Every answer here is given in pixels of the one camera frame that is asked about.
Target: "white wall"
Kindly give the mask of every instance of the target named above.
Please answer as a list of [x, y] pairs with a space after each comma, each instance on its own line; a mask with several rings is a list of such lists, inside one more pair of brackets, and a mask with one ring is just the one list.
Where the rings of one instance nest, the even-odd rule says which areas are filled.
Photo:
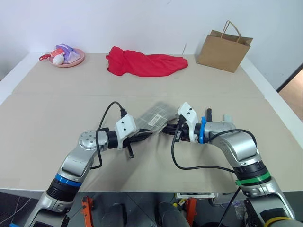
[[227, 19], [253, 37], [249, 59], [274, 88], [303, 62], [302, 0], [9, 0], [0, 3], [0, 70], [61, 42], [193, 54]]

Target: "cardboard surface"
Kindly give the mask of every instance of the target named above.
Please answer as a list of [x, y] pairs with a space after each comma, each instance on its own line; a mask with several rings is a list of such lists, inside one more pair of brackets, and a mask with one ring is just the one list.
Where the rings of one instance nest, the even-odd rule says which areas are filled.
[[[77, 144], [81, 132], [95, 129], [107, 104], [119, 101], [138, 117], [157, 101], [176, 108], [188, 97], [50, 96], [12, 95], [0, 106], [2, 161], [0, 188], [45, 190], [65, 156]], [[192, 97], [190, 103], [201, 114], [213, 109], [213, 120], [233, 116], [238, 128], [250, 130], [271, 174], [284, 191], [303, 189], [303, 152], [267, 101], [258, 98]], [[105, 126], [113, 128], [119, 118], [113, 108]], [[102, 153], [104, 165], [92, 170], [82, 191], [127, 192], [233, 192], [234, 176], [222, 170], [177, 169], [171, 159], [172, 136], [160, 134], [134, 144], [134, 159], [127, 151]], [[229, 167], [223, 153], [212, 145], [181, 142], [175, 145], [182, 166]]]
[[[164, 78], [122, 77], [106, 71], [104, 54], [88, 54], [75, 68], [59, 69], [39, 62], [0, 106], [0, 188], [45, 190], [79, 135], [96, 129], [108, 104], [119, 101], [134, 117], [158, 101], [176, 109], [189, 102], [198, 115], [213, 109], [213, 120], [230, 114], [237, 128], [257, 138], [264, 163], [283, 191], [303, 190], [303, 151], [263, 98], [238, 68], [232, 74], [195, 63]], [[105, 125], [114, 127], [119, 111], [113, 107]], [[233, 192], [234, 176], [217, 169], [179, 170], [171, 159], [172, 136], [159, 134], [127, 151], [102, 153], [103, 166], [90, 171], [86, 192]], [[175, 145], [181, 166], [230, 167], [212, 145]]]
[[263, 97], [241, 67], [236, 73], [196, 64], [184, 55], [188, 67], [167, 77], [141, 78], [107, 71], [106, 54], [87, 54], [84, 62], [61, 69], [40, 61], [20, 82], [14, 93], [94, 96], [211, 96]]

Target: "blue ring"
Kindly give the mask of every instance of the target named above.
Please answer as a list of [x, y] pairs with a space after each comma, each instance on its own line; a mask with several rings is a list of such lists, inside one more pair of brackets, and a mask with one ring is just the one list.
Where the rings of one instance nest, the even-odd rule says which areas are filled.
[[205, 117], [201, 117], [201, 128], [200, 128], [200, 136], [199, 136], [199, 143], [204, 143], [203, 141], [203, 137], [204, 137], [204, 128], [205, 128], [205, 125], [206, 125], [206, 119]]
[[57, 179], [58, 181], [60, 181], [62, 183], [65, 183], [67, 185], [73, 186], [73, 187], [80, 188], [80, 186], [82, 185], [82, 183], [80, 183], [80, 182], [75, 182], [75, 181], [68, 180], [68, 179], [60, 176], [59, 174], [56, 174], [55, 179]]

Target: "paper bag handle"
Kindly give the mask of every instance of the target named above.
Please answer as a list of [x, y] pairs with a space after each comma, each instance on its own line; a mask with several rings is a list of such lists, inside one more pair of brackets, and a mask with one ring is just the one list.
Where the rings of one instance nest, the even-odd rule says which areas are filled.
[[225, 23], [225, 26], [224, 26], [222, 34], [221, 34], [221, 38], [223, 37], [223, 34], [225, 34], [225, 32], [226, 32], [229, 24], [231, 24], [234, 27], [234, 29], [236, 30], [236, 32], [238, 33], [239, 37], [238, 37], [238, 39], [236, 41], [236, 42], [238, 42], [240, 40], [241, 33], [238, 31], [238, 29], [236, 28], [236, 26], [231, 21], [229, 21], [229, 20], [227, 20], [226, 23]]

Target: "pink bowl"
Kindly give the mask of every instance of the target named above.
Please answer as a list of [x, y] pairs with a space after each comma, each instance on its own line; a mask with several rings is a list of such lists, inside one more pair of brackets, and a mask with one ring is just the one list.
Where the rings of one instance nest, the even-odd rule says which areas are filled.
[[73, 67], [73, 66], [75, 66], [75, 65], [80, 64], [81, 62], [83, 62], [83, 60], [84, 60], [84, 58], [85, 58], [85, 53], [84, 53], [82, 50], [79, 50], [79, 49], [76, 49], [76, 48], [74, 48], [74, 50], [75, 50], [78, 54], [80, 54], [81, 57], [80, 57], [78, 60], [74, 61], [73, 63], [70, 63], [70, 64], [65, 64], [65, 63], [63, 63], [62, 65], [55, 65], [55, 64], [53, 63], [53, 57], [48, 58], [49, 63], [51, 63], [53, 66], [60, 67], [60, 68]]

